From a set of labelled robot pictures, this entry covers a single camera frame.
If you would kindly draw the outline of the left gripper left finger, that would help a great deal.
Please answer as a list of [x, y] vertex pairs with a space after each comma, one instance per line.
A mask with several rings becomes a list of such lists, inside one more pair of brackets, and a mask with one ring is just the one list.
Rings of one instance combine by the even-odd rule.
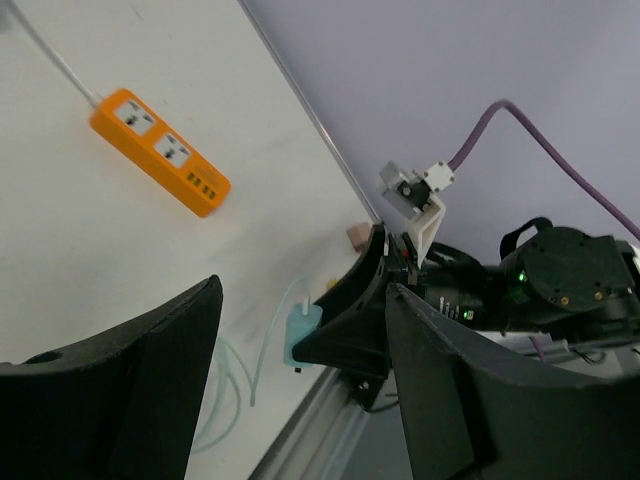
[[1, 367], [5, 479], [181, 479], [217, 338], [211, 276], [85, 340]]

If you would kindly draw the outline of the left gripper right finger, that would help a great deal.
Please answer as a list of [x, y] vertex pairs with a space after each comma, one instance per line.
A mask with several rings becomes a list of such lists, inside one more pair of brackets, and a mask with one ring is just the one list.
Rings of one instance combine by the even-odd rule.
[[635, 479], [639, 379], [509, 350], [407, 288], [386, 292], [404, 435], [417, 479]]

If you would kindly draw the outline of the teal plug adapter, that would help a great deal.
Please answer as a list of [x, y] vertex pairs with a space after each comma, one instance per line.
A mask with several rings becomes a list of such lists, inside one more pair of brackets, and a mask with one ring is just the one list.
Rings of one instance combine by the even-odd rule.
[[304, 368], [310, 366], [310, 363], [295, 360], [293, 348], [318, 328], [322, 314], [323, 309], [312, 304], [310, 297], [306, 296], [300, 303], [292, 306], [287, 316], [283, 363], [291, 367], [295, 373], [300, 373]]

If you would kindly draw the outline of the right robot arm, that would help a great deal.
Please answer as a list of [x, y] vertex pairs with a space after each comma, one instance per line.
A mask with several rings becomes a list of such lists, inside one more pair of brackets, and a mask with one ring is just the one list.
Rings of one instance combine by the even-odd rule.
[[506, 234], [499, 254], [498, 264], [483, 265], [435, 242], [419, 259], [408, 234], [374, 225], [354, 266], [316, 301], [319, 323], [294, 341], [293, 359], [386, 378], [390, 284], [475, 331], [542, 332], [569, 343], [638, 336], [639, 256], [629, 243], [537, 217]]

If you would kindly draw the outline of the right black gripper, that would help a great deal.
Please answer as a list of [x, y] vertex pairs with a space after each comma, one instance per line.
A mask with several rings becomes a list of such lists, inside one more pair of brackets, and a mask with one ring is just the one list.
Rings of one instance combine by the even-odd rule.
[[391, 369], [386, 301], [387, 283], [401, 285], [440, 315], [479, 332], [507, 331], [506, 287], [501, 268], [436, 242], [419, 263], [406, 234], [388, 235], [374, 224], [350, 270], [315, 305], [319, 326], [292, 348], [293, 359], [325, 365], [366, 378], [384, 379]]

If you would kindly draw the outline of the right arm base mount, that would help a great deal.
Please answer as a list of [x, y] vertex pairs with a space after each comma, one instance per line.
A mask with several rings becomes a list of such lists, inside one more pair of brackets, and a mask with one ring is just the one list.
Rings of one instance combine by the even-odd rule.
[[352, 398], [368, 413], [391, 408], [398, 400], [396, 379], [392, 370], [385, 378], [365, 377], [348, 372], [341, 372], [339, 376]]

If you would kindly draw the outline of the orange power strip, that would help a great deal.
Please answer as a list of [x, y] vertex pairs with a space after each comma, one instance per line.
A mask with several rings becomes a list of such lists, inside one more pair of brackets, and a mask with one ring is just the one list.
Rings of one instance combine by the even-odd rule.
[[225, 175], [128, 89], [99, 103], [89, 124], [201, 218], [219, 208], [231, 191]]

